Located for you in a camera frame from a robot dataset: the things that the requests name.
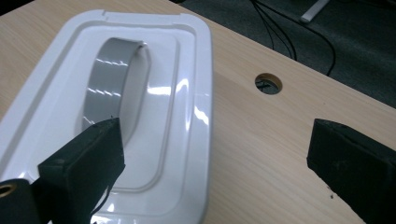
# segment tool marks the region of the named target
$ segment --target black foam block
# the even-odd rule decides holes
[[[53,197],[53,223],[90,223],[90,213],[125,167],[120,120],[98,122],[38,165]]]
[[[316,119],[307,163],[366,223],[396,223],[396,151]]]

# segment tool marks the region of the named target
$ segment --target table surface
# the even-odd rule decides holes
[[[0,118],[66,21],[86,10],[191,13],[166,0],[35,0],[0,18]],[[306,165],[314,119],[396,148],[396,110],[204,19],[213,38],[214,131],[205,223],[362,223]],[[258,74],[283,89],[256,89]]]

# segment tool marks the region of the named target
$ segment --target dark background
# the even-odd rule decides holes
[[[261,0],[264,20],[250,0],[175,1],[396,108],[393,0],[332,0],[307,25],[298,20],[316,0]],[[28,2],[2,1],[0,14]]]

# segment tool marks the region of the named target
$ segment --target round hole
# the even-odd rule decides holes
[[[3,185],[0,186],[0,198],[6,197],[8,194],[12,193],[14,189],[16,188],[15,185]]]
[[[274,95],[282,91],[282,82],[280,79],[269,73],[258,75],[255,84],[257,89],[265,94]]]

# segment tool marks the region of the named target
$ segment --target black wire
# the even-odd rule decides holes
[[[285,41],[279,36],[279,34],[277,33],[277,31],[274,30],[274,28],[267,22],[267,20],[262,16],[262,14],[264,14],[264,16],[266,16],[267,18],[268,18],[268,16],[265,15],[265,13],[262,13],[262,14],[261,14],[260,11],[262,11],[262,9],[261,9],[257,4],[255,4],[253,1],[252,1],[252,4],[253,4],[254,8],[256,9],[257,13],[259,13],[260,17],[262,18],[262,21],[266,24],[266,26],[269,27],[269,29],[270,29],[272,32],[274,32],[274,34],[276,35],[276,37],[277,37],[277,38],[282,42],[282,44],[286,47],[286,49],[288,50],[289,56],[290,56],[290,58],[291,58],[292,56],[291,56],[291,52],[290,52],[290,49],[289,49],[288,45],[287,45],[287,44],[285,43]],[[268,34],[269,34],[269,36],[270,36],[270,38],[271,38],[272,49],[275,49],[275,48],[274,48],[274,40],[273,40],[273,38],[272,38],[272,36],[271,36],[271,32],[268,31]]]
[[[272,12],[275,12],[277,15],[282,16],[282,17],[284,17],[285,19],[287,19],[287,20],[289,20],[289,21],[292,21],[292,22],[294,22],[294,23],[296,23],[296,24],[298,24],[298,25],[304,27],[305,29],[307,29],[308,31],[312,32],[312,33],[315,34],[315,35],[318,35],[319,37],[321,37],[321,38],[329,45],[330,49],[332,50],[332,64],[330,65],[330,68],[329,68],[329,70],[328,70],[327,73],[326,73],[326,76],[329,77],[329,76],[330,76],[330,73],[331,73],[332,70],[334,69],[335,61],[336,61],[335,48],[334,48],[334,46],[332,45],[332,43],[329,41],[329,39],[327,39],[323,34],[317,32],[317,31],[315,31],[315,30],[313,30],[313,29],[311,29],[311,28],[309,28],[309,27],[307,27],[307,26],[301,25],[298,21],[292,19],[291,17],[289,17],[289,16],[287,16],[287,15],[285,15],[285,14],[283,14],[283,13],[281,13],[281,12],[279,12],[279,11],[277,11],[277,10],[271,8],[271,7],[268,7],[267,5],[265,5],[264,3],[260,2],[259,0],[255,0],[255,1],[256,1],[257,4],[259,4],[259,5],[261,5],[261,6],[265,7],[265,8],[267,8],[267,9],[269,9],[269,10],[271,10]]]
[[[275,33],[275,35],[277,36],[277,38],[279,38],[279,40],[280,40],[280,41],[283,43],[283,45],[286,47],[286,49],[288,50],[289,56],[290,56],[293,60],[297,61],[297,53],[296,53],[296,50],[295,50],[294,45],[292,44],[292,42],[291,42],[290,39],[289,39],[289,36],[288,36],[288,35],[283,31],[283,29],[280,28],[280,26],[268,15],[268,13],[266,13],[260,6],[257,5],[257,3],[256,3],[255,0],[250,0],[250,2],[251,2],[251,3],[253,4],[253,6],[256,7],[256,8],[268,19],[268,20],[270,20],[270,21],[273,23],[273,25],[283,34],[283,36],[286,37],[286,39],[288,40],[288,42],[289,42],[289,44],[290,44],[291,50],[290,50],[289,46],[285,43],[285,41],[279,36],[279,34],[277,33],[277,31],[274,30],[274,29],[272,28],[272,26],[269,26],[270,29]]]
[[[264,23],[265,26],[265,30],[267,31],[268,35],[270,36],[271,39],[271,49],[274,49],[274,39],[272,38],[271,32],[268,29],[268,22],[265,20],[265,18],[262,16],[262,14],[260,13],[260,11],[258,10],[258,6],[253,4],[254,9],[256,9],[257,13],[259,14],[260,18],[262,18],[262,22]]]

